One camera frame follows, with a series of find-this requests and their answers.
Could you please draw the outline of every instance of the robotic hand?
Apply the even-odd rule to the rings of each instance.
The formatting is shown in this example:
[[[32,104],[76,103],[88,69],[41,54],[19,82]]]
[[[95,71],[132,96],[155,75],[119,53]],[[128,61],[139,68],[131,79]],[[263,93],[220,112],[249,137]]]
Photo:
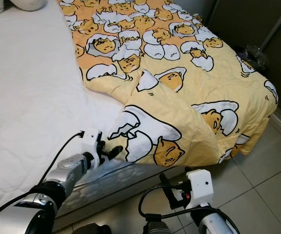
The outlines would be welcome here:
[[[138,210],[141,216],[146,218],[147,225],[144,234],[170,234],[167,225],[162,219],[175,215],[185,214],[192,218],[200,234],[240,234],[232,220],[219,209],[212,208],[213,185],[210,172],[207,170],[189,171],[186,174],[188,180],[179,182],[178,185],[170,185],[168,179],[162,173],[160,179],[162,185],[147,190],[139,201]],[[145,196],[154,189],[163,188],[164,194],[169,200],[170,208],[184,207],[185,210],[172,214],[145,214],[141,210]],[[181,200],[177,200],[172,189],[180,191]]]
[[[75,136],[79,136],[83,139],[82,148],[87,152],[60,161],[57,167],[49,172],[63,146],[39,184],[24,194],[23,199],[0,212],[0,234],[52,233],[58,209],[71,194],[75,184],[87,170],[96,168],[105,161],[102,155],[111,160],[123,150],[122,146],[117,146],[109,153],[104,152],[105,142],[101,141],[101,134],[96,129],[90,129],[87,134],[81,132],[70,138],[64,146]]]

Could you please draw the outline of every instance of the wire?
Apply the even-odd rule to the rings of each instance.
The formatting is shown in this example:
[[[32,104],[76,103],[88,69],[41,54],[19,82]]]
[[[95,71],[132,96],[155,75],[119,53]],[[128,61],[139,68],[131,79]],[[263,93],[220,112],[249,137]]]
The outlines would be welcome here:
[[[58,151],[58,153],[56,154],[56,156],[55,156],[55,158],[53,159],[51,165],[47,168],[46,172],[43,174],[43,176],[42,176],[41,180],[39,181],[38,185],[40,185],[40,184],[44,181],[45,177],[47,176],[48,172],[49,172],[50,169],[52,168],[53,164],[55,163],[56,159],[58,158],[58,156],[60,155],[60,153],[62,152],[62,150],[66,147],[66,145],[67,145],[73,138],[75,138],[75,137],[77,137],[77,136],[79,136],[80,138],[83,138],[83,136],[84,136],[84,131],[81,131],[81,132],[79,132],[79,133],[73,135],[72,137],[69,138],[69,140],[66,141],[66,143],[61,147],[61,149],[60,149],[60,150]],[[16,202],[16,201],[18,201],[18,200],[20,200],[20,199],[26,197],[26,196],[29,195],[29,194],[30,194],[30,192],[26,192],[26,193],[24,193],[24,194],[22,194],[22,195],[19,195],[19,196],[15,197],[14,199],[12,199],[12,200],[10,200],[10,201],[8,201],[8,202],[6,202],[4,205],[2,205],[2,206],[0,207],[0,212],[1,212],[2,210],[4,210],[6,207],[8,207],[8,206],[10,206],[11,204],[13,204],[14,202]]]
[[[39,181],[39,183],[37,185],[40,185],[41,183],[43,183],[45,177],[47,176],[48,172],[50,171],[50,169],[52,168],[52,166],[54,165],[55,161],[57,160],[58,156],[60,155],[60,153],[63,151],[64,147],[66,147],[67,144],[69,144],[69,142],[74,138],[74,137],[81,137],[83,138],[84,136],[84,132],[81,131],[80,133],[77,133],[75,135],[73,135],[72,137],[69,138],[69,140],[66,141],[66,143],[64,143],[64,145],[61,147],[61,149],[58,151],[58,153],[56,154],[56,156],[54,157],[51,165],[49,165],[49,167],[47,168],[47,170],[45,171],[45,173],[43,174],[41,180]]]
[[[138,204],[138,212],[139,214],[144,217],[147,218],[147,214],[143,213],[141,210],[142,207],[142,203],[145,199],[145,197],[148,195],[148,193],[150,193],[151,191],[155,190],[155,189],[160,189],[160,188],[171,188],[171,189],[177,189],[180,190],[180,185],[157,185],[154,186],[153,188],[150,188],[148,190],[145,191],[145,193],[141,196],[140,200],[139,200],[139,204]],[[236,230],[236,232],[238,234],[240,234],[240,231],[238,230],[237,226],[235,225],[235,223],[231,220],[231,218],[229,218],[229,216],[227,216],[224,212],[222,212],[219,209],[213,208],[213,207],[194,207],[194,208],[190,208],[187,210],[183,210],[183,211],[178,211],[178,212],[174,212],[174,213],[170,213],[170,214],[165,214],[165,215],[159,215],[159,214],[150,214],[152,215],[159,215],[160,219],[165,219],[165,218],[171,218],[177,215],[182,215],[185,213],[189,213],[189,212],[193,212],[193,211],[199,211],[199,210],[208,210],[208,211],[214,211],[216,213],[219,213],[224,219],[228,220],[228,222],[230,223],[230,225]]]
[[[13,204],[14,202],[16,202],[16,201],[18,201],[18,200],[24,198],[24,197],[27,196],[27,195],[29,195],[29,192],[26,192],[25,194],[22,194],[22,195],[20,195],[20,196],[17,196],[17,197],[15,197],[14,199],[12,199],[12,200],[6,202],[4,205],[2,205],[2,206],[0,207],[0,212],[1,212],[2,210],[4,210],[7,206],[10,206],[10,205]]]

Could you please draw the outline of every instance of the metal pole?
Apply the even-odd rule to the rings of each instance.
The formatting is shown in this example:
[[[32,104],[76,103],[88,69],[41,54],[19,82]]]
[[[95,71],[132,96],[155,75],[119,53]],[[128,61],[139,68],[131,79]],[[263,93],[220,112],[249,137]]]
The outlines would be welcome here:
[[[262,45],[261,45],[261,50],[262,51],[265,49],[265,47],[270,42],[271,38],[277,32],[277,30],[280,28],[280,26],[281,26],[281,16],[278,19],[278,21],[276,22],[275,26],[273,26],[273,28],[271,29],[271,31],[268,34],[268,36],[266,37],[266,39],[262,42]]]

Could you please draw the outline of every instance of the quilted mattress cover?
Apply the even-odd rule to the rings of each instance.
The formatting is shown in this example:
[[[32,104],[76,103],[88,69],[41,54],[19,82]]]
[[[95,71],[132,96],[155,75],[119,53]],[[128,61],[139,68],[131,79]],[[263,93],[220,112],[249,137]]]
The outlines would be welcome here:
[[[121,109],[115,99],[83,87],[71,33],[55,1],[35,12],[11,7],[1,13],[0,205],[35,185],[73,134],[93,126],[105,137]],[[80,150],[80,139],[74,139],[59,159]],[[119,177],[117,169],[128,165],[114,160],[80,184],[111,171]]]

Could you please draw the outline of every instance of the blanket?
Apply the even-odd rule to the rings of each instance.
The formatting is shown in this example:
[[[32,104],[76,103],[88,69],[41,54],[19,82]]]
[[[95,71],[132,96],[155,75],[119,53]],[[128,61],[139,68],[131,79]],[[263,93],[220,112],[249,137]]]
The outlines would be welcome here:
[[[273,84],[171,0],[59,1],[84,85],[125,107],[108,135],[128,162],[203,166],[248,154]]]

